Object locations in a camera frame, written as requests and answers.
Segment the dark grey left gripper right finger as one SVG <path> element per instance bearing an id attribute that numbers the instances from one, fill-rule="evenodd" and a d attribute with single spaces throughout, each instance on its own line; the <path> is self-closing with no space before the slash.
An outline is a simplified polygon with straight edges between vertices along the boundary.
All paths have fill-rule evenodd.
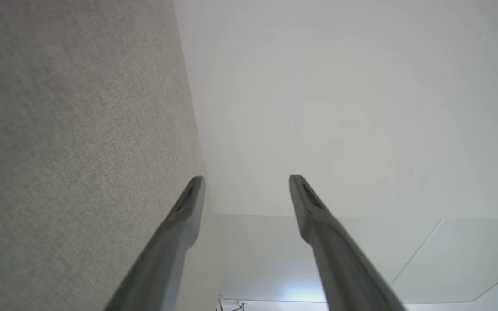
<path id="1" fill-rule="evenodd" d="M 331 311 L 403 311 L 393 290 L 302 175 L 289 177 L 299 232 L 313 250 Z"/>

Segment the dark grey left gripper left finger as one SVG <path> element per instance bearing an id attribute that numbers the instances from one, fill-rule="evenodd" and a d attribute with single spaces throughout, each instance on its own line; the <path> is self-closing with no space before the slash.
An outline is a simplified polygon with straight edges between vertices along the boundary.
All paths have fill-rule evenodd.
<path id="1" fill-rule="evenodd" d="M 205 179 L 193 177 L 142 250 L 107 311 L 174 311 L 188 249 L 200 231 Z"/>

